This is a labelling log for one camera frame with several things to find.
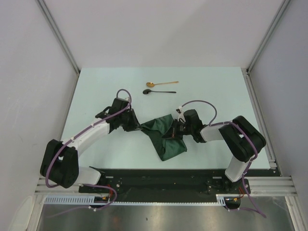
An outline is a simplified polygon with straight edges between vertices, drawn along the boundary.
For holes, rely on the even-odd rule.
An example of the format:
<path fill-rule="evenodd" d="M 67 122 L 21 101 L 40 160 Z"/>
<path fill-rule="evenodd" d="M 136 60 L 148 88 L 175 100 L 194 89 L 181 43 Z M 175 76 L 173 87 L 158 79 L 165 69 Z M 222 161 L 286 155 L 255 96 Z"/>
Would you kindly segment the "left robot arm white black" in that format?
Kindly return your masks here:
<path fill-rule="evenodd" d="M 102 172 L 94 167 L 81 167 L 79 158 L 96 141 L 119 127 L 130 132 L 138 130 L 140 124 L 131 108 L 131 100 L 116 97 L 111 106 L 98 113 L 94 121 L 77 135 L 64 141 L 49 141 L 40 167 L 46 186 L 67 189 L 79 184 L 102 192 L 106 188 Z"/>

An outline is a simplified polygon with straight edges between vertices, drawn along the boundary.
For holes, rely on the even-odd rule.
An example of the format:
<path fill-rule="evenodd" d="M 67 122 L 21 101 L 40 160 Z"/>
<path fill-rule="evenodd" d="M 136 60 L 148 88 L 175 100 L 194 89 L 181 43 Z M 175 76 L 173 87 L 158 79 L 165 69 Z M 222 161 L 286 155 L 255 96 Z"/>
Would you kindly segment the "dark green cloth napkin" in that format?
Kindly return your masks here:
<path fill-rule="evenodd" d="M 173 121 L 172 115 L 168 114 L 141 124 L 141 131 L 150 138 L 161 161 L 167 161 L 187 152 L 183 139 L 163 137 L 172 129 Z"/>

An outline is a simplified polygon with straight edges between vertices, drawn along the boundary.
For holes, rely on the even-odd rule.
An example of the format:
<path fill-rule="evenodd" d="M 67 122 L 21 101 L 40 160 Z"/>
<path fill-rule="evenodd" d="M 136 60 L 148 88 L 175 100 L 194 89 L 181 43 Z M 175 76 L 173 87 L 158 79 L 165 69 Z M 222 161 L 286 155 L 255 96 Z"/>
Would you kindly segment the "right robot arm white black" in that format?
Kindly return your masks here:
<path fill-rule="evenodd" d="M 184 135 L 191 135 L 196 143 L 219 140 L 226 143 L 233 155 L 222 177 L 222 188 L 227 193 L 239 188 L 243 176 L 266 146 L 263 135 L 241 115 L 232 121 L 204 125 L 196 110 L 181 112 L 163 138 L 180 139 Z"/>

